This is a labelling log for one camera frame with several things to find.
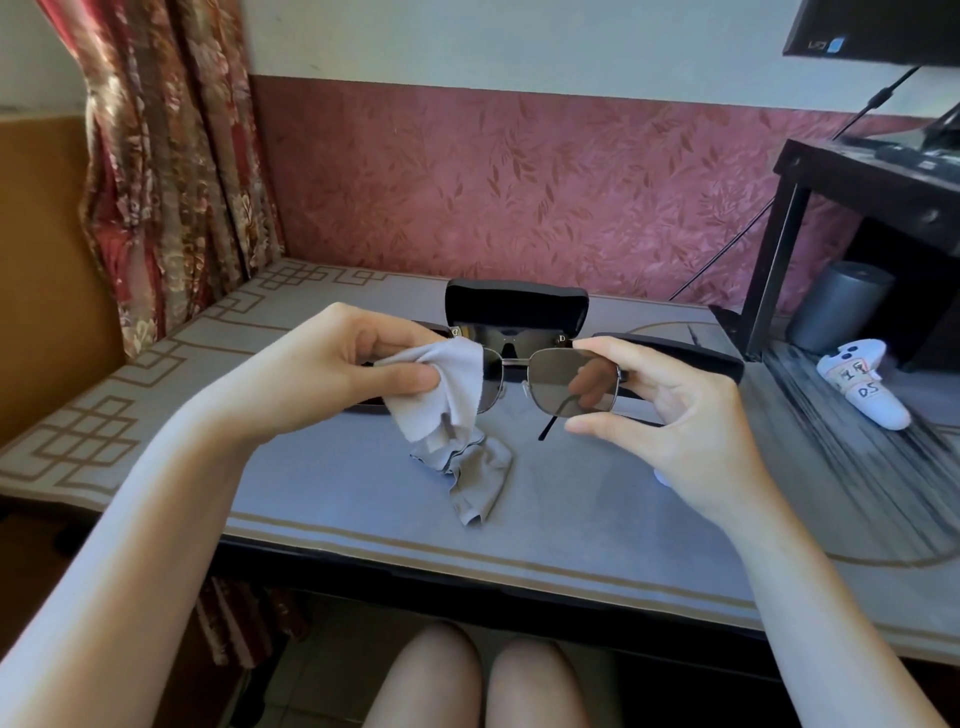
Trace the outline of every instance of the white wall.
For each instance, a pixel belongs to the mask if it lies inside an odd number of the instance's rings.
[[[84,107],[84,76],[34,0],[0,0],[0,109]]]
[[[253,71],[271,76],[853,111],[903,70],[784,58],[800,0],[243,5]],[[924,69],[883,110],[939,116],[957,101],[960,69]]]

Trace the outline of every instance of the floral curtain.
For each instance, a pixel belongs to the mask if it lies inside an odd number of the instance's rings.
[[[86,78],[81,215],[134,357],[283,253],[239,0],[37,0]]]

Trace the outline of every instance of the leg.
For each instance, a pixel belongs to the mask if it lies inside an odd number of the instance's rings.
[[[487,728],[589,728],[580,683],[553,643],[514,640],[490,674]]]
[[[781,177],[777,196],[756,255],[743,313],[714,307],[718,323],[748,361],[759,361],[767,342],[794,243],[804,220],[810,190]]]
[[[483,676],[476,648],[445,622],[420,632],[397,656],[365,728],[477,728]]]

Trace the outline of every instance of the pink wallpaper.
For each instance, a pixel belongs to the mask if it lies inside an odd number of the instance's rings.
[[[756,214],[788,136],[847,114],[255,77],[290,255],[665,299]],[[860,133],[917,119],[872,117]],[[791,309],[856,217],[814,199]],[[683,300],[741,303],[763,225]]]

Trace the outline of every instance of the gray microfiber cloth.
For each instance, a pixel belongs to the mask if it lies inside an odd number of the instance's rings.
[[[398,361],[429,364],[440,373],[432,392],[384,397],[408,442],[410,455],[438,473],[452,475],[450,501],[463,525],[484,521],[503,489],[514,455],[475,427],[483,387],[483,347],[456,336],[408,349],[374,366]]]

